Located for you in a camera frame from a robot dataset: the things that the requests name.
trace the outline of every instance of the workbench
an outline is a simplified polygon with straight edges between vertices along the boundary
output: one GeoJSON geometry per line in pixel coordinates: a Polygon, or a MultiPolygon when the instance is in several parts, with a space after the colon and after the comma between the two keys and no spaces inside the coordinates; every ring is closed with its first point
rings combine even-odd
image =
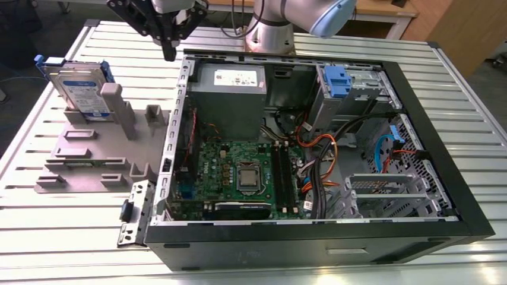
{"type": "MultiPolygon", "coordinates": [[[[88,21],[67,59],[105,59],[132,108],[171,110],[182,52],[119,22],[88,21]]],[[[243,51],[243,41],[198,28],[179,47],[243,51]]],[[[496,235],[408,264],[171,273],[147,249],[116,249],[128,193],[35,193],[44,160],[64,128],[65,103],[48,84],[0,159],[0,280],[55,284],[498,284],[507,280],[507,136],[444,53],[424,42],[295,35],[299,55],[396,61],[491,221],[496,235]]]]}

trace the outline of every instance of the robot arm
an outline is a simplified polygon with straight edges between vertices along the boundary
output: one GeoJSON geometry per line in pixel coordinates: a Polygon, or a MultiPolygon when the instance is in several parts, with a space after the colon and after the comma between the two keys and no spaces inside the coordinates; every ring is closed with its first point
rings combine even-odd
{"type": "Polygon", "coordinates": [[[208,14],[206,0],[108,0],[107,5],[139,34],[152,36],[167,61],[175,61],[180,40],[208,14]]]}
{"type": "MultiPolygon", "coordinates": [[[[180,40],[191,35],[208,14],[207,0],[108,0],[107,5],[139,34],[152,36],[167,61],[175,60],[180,40]]],[[[355,6],[356,0],[256,0],[244,35],[250,50],[291,52],[292,24],[314,36],[331,37],[342,29],[355,6]]]]}
{"type": "Polygon", "coordinates": [[[356,2],[358,0],[256,0],[247,29],[250,50],[290,53],[294,50],[292,24],[316,37],[334,36],[352,15],[356,2]]]}

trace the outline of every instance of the white label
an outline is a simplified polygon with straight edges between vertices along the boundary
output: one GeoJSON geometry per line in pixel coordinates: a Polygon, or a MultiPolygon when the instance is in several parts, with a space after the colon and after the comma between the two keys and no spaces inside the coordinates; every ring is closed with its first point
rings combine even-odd
{"type": "Polygon", "coordinates": [[[224,70],[215,71],[215,85],[218,86],[254,86],[256,87],[256,71],[224,70]]]}
{"type": "Polygon", "coordinates": [[[311,125],[307,122],[303,123],[303,127],[307,129],[307,131],[311,131],[311,125]]]}
{"type": "Polygon", "coordinates": [[[311,211],[312,207],[314,207],[314,203],[310,201],[304,201],[303,209],[311,211]]]}
{"type": "Polygon", "coordinates": [[[408,12],[398,12],[396,15],[415,17],[415,14],[408,12]]]}
{"type": "Polygon", "coordinates": [[[96,83],[93,81],[65,80],[61,86],[87,119],[92,121],[105,121],[111,111],[104,99],[99,96],[96,83]]]}

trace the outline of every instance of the cpu socket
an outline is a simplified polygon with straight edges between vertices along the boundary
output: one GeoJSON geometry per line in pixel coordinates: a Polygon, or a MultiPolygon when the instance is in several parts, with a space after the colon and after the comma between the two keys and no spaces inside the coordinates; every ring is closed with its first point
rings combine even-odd
{"type": "Polygon", "coordinates": [[[260,191],[260,164],[258,162],[236,163],[236,186],[244,195],[260,191]]]}

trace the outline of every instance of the connector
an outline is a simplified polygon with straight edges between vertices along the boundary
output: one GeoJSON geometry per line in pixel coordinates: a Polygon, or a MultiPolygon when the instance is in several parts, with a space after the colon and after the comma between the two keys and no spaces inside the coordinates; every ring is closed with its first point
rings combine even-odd
{"type": "Polygon", "coordinates": [[[348,76],[343,66],[326,66],[324,80],[331,89],[331,97],[347,97],[352,88],[352,77],[348,76]]]}
{"type": "Polygon", "coordinates": [[[415,159],[419,159],[419,160],[430,160],[430,152],[426,151],[426,150],[416,150],[415,151],[415,155],[414,155],[415,159]]]}

